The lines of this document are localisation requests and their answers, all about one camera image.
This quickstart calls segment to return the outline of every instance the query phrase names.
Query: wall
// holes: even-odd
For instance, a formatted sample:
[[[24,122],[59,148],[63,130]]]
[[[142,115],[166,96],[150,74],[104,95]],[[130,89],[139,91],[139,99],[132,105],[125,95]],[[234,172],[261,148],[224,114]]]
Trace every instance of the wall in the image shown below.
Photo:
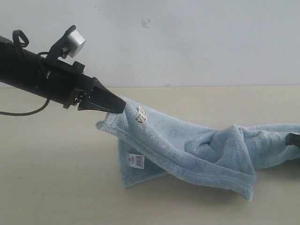
[[[7,0],[0,34],[47,51],[70,25],[105,86],[300,84],[298,0]]]

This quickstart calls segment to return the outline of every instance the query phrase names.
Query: terry cloth towel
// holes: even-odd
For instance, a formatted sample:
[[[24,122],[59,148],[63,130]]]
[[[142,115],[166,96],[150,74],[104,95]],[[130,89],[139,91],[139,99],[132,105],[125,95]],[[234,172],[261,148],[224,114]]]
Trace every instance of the terry cloth towel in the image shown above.
[[[127,103],[124,112],[107,113],[96,128],[119,140],[125,188],[171,174],[192,184],[230,189],[251,201],[255,169],[300,158],[297,147],[285,145],[287,134],[298,134],[300,125],[232,125],[215,130],[120,97]]]

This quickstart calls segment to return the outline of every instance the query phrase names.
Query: towel label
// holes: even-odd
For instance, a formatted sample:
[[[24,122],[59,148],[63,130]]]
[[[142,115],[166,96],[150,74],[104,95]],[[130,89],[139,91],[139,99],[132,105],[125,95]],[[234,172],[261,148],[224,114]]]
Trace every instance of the towel label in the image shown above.
[[[139,105],[139,111],[135,117],[135,120],[139,123],[144,123],[147,120],[147,116],[143,108]]]
[[[143,169],[145,164],[145,156],[127,153],[128,166]]]

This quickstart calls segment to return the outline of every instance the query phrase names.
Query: white table surface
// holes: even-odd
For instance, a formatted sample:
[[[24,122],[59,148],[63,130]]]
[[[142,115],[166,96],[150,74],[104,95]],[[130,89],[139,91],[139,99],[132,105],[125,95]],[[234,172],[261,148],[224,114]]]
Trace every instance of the white table surface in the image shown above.
[[[111,89],[182,120],[300,123],[300,86]],[[0,110],[26,112],[44,99],[0,90]],[[254,199],[172,176],[123,189],[116,137],[98,131],[104,112],[50,103],[28,117],[0,116],[1,225],[296,225],[300,162],[258,171]]]

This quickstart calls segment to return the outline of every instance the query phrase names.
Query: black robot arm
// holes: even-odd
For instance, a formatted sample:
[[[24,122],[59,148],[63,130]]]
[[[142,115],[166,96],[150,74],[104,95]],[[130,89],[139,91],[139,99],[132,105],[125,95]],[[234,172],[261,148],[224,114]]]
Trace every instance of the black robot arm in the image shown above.
[[[0,36],[0,82],[44,97],[46,103],[32,112],[0,114],[35,114],[43,110],[50,100],[62,104],[66,109],[78,105],[78,110],[123,113],[126,103],[105,88],[97,78],[83,74],[83,64],[75,61],[70,65],[59,60],[67,56],[75,57],[85,44],[85,39],[74,25],[48,52],[35,54],[27,51],[25,48],[28,44],[21,30],[13,32],[13,41]]]

